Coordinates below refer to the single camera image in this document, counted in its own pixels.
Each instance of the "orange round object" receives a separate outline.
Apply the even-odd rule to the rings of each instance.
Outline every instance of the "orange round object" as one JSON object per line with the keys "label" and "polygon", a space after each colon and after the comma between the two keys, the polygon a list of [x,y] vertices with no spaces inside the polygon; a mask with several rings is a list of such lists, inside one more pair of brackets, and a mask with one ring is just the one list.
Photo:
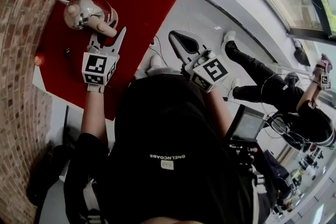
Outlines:
{"label": "orange round object", "polygon": [[35,58],[34,58],[35,65],[37,67],[40,67],[41,65],[44,64],[45,59],[46,58],[42,52],[36,53]]}

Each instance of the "black pants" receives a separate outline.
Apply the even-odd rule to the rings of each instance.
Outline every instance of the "black pants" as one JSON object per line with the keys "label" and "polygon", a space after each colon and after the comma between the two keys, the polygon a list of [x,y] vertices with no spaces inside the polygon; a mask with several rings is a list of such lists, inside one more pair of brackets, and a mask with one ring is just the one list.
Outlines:
{"label": "black pants", "polygon": [[279,98],[283,87],[287,85],[282,77],[255,58],[242,53],[234,41],[229,41],[226,44],[225,52],[228,58],[240,64],[257,84],[256,86],[236,87],[233,90],[233,97],[252,103],[262,101],[276,107],[277,98]]}

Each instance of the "white label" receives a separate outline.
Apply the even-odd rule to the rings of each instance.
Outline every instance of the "white label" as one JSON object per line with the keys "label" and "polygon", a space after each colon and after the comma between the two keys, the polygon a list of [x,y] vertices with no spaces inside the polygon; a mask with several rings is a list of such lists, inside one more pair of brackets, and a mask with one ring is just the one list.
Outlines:
{"label": "white label", "polygon": [[174,170],[174,162],[173,161],[165,161],[161,160],[161,168],[168,169],[168,170]]}

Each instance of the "red tablecloth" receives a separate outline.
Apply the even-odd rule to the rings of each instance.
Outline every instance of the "red tablecloth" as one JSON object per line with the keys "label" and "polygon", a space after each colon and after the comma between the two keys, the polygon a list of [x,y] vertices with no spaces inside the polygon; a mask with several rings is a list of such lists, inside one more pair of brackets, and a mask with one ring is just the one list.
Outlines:
{"label": "red tablecloth", "polygon": [[[109,81],[110,87],[105,88],[105,116],[113,120],[123,92],[176,0],[107,1],[118,12],[117,30],[127,27],[117,69]],[[68,28],[63,20],[64,7],[56,3],[41,38],[38,50],[46,58],[41,74],[47,91],[83,108],[87,86],[80,70],[92,31]],[[70,48],[68,57],[64,55],[66,48]]]}

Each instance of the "person wearing black shirt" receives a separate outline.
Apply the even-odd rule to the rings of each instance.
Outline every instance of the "person wearing black shirt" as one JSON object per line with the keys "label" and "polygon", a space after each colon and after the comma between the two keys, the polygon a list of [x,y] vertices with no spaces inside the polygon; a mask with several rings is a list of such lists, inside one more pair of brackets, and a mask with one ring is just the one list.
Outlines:
{"label": "person wearing black shirt", "polygon": [[281,76],[255,58],[242,53],[236,46],[236,33],[229,31],[223,40],[221,50],[229,59],[241,65],[256,86],[239,87],[234,80],[232,94],[235,99],[249,102],[263,102],[275,106],[286,124],[291,126],[291,136],[299,135],[323,146],[333,146],[335,130],[330,118],[316,105],[321,91],[320,80],[323,70],[316,68],[314,79],[306,91],[287,83]]}
{"label": "person wearing black shirt", "polygon": [[160,62],[154,56],[150,71],[137,72],[140,79],[124,94],[109,156],[103,87],[88,86],[64,186],[70,223],[90,223],[83,189],[92,180],[99,214],[109,223],[245,224],[255,213],[254,223],[264,223],[278,192],[270,168],[263,173],[267,195],[254,210],[251,172],[221,144],[233,119],[219,91],[200,94],[182,75],[158,68]]}

